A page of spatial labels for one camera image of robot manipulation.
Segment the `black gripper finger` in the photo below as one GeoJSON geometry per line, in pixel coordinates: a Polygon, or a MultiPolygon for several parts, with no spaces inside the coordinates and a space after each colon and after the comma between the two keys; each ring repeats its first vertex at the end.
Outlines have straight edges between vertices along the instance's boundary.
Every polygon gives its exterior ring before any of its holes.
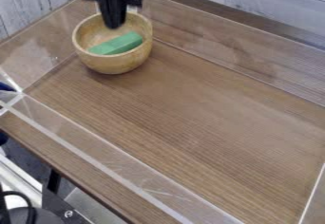
{"type": "Polygon", "coordinates": [[[111,16],[113,16],[113,28],[120,28],[126,20],[128,1],[113,0],[111,1],[111,16]]]}
{"type": "Polygon", "coordinates": [[[99,9],[102,12],[102,17],[107,28],[111,28],[111,16],[110,16],[110,6],[109,0],[98,0],[99,9]]]}

